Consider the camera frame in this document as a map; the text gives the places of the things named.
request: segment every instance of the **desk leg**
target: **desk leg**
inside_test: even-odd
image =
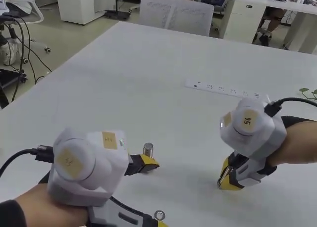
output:
[[[266,6],[229,0],[221,22],[220,38],[251,44]]]
[[[298,51],[314,23],[314,15],[298,12],[284,39],[284,47],[289,50]]]
[[[305,38],[301,48],[299,49],[299,52],[312,54],[315,51],[317,52],[317,16],[313,15],[314,24],[311,26],[311,29]]]

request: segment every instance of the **person's leg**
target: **person's leg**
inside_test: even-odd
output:
[[[271,14],[271,21],[268,24],[267,30],[269,32],[273,32],[279,25],[279,23],[281,22],[282,18],[284,17],[286,10],[281,9],[281,8],[277,8],[275,9],[272,14]]]
[[[272,37],[272,32],[278,27],[279,23],[281,22],[286,10],[280,8],[272,8],[269,14],[270,23],[268,24],[267,30],[262,36],[259,38],[261,44],[263,46],[268,46],[268,42]]]

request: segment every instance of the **metal screw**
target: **metal screw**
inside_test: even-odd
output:
[[[228,166],[228,167],[226,168],[226,170],[224,171],[222,177],[221,177],[221,178],[218,180],[218,182],[217,182],[218,188],[221,187],[221,184],[222,184],[223,180],[225,179],[225,177],[226,177],[227,175],[229,175],[229,173],[230,173],[231,171],[232,171],[232,167]]]
[[[166,214],[164,211],[155,211],[154,213],[154,219],[156,219],[159,222],[162,222],[166,217]]]
[[[153,158],[153,144],[152,143],[146,143],[143,146],[143,154],[150,158]]]

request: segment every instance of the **black sleeve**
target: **black sleeve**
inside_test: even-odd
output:
[[[300,118],[300,117],[292,117],[292,116],[283,116],[282,121],[284,123],[285,128],[289,128],[292,125],[295,125],[296,123],[300,123],[300,122],[315,122],[315,121],[310,120],[310,119]]]
[[[27,227],[23,210],[14,200],[0,203],[0,221],[2,227]]]

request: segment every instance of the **white cabinet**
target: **white cabinet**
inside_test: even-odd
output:
[[[61,20],[85,25],[114,9],[115,0],[58,0],[58,6]]]
[[[264,4],[229,0],[220,26],[220,38],[252,43],[265,8]]]

